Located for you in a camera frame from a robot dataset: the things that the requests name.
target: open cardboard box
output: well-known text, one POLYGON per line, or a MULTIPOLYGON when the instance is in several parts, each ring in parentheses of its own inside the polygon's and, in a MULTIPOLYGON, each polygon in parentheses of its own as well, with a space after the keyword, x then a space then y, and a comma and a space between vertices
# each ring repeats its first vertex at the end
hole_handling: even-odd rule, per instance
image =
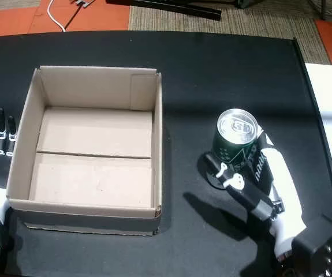
POLYGON ((155 69, 41 66, 26 98, 7 198, 28 227, 151 235, 162 205, 155 69))

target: black tabletop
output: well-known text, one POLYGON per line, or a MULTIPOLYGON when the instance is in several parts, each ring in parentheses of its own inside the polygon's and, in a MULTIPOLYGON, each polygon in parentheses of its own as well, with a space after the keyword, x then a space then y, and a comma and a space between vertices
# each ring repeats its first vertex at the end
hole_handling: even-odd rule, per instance
MULTIPOLYGON (((331 164, 292 40, 178 32, 0 37, 0 107, 18 119, 40 65, 156 68, 163 77, 161 232, 153 237, 30 230, 12 212, 0 271, 26 276, 271 276, 273 238, 204 180, 218 115, 250 111, 282 151, 305 222, 332 218, 331 164)), ((0 158, 0 182, 10 160, 0 158)))

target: cable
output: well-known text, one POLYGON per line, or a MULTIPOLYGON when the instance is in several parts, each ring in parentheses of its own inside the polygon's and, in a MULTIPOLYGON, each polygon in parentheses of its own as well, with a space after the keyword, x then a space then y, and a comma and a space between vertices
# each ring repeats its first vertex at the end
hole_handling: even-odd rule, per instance
POLYGON ((51 4, 53 4, 53 2, 54 2, 54 0, 50 1, 49 5, 48 5, 47 13, 48 13, 49 17, 51 18, 51 20, 53 20, 53 22, 56 23, 62 29, 63 32, 65 32, 66 29, 63 27, 63 25, 60 24, 50 13, 50 6, 51 6, 51 4))
MULTIPOLYGON (((321 6, 317 3, 315 3, 313 0, 308 0, 309 3, 312 4, 313 7, 315 7, 315 9, 321 9, 321 6)), ((326 14, 328 14, 329 16, 332 16, 332 12, 326 11, 326 14)))
POLYGON ((80 2, 79 6, 77 8, 77 10, 75 11, 75 13, 73 14, 73 16, 70 18, 70 20, 68 20, 67 24, 64 26, 65 29, 68 28, 69 24, 72 22, 72 20, 74 19, 74 17, 76 16, 76 14, 79 12, 79 10, 83 7, 83 3, 80 2))

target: robotic arm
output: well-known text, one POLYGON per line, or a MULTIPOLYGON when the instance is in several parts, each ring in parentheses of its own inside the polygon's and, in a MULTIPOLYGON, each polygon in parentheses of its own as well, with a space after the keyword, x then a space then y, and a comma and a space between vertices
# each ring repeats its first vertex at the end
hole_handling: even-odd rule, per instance
POLYGON ((271 222, 269 232, 275 237, 274 253, 280 263, 292 259, 300 277, 331 276, 332 222, 321 216, 304 224, 288 167, 263 130, 246 158, 254 182, 243 171, 231 171, 211 152, 204 160, 232 198, 261 221, 271 222))

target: green can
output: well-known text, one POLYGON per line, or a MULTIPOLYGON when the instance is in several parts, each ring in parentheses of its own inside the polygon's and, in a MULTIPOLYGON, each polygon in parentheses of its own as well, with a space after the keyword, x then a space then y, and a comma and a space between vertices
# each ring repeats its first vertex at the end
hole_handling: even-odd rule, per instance
POLYGON ((224 111, 217 120, 212 150, 229 168, 239 171, 257 138, 257 120, 239 108, 224 111))

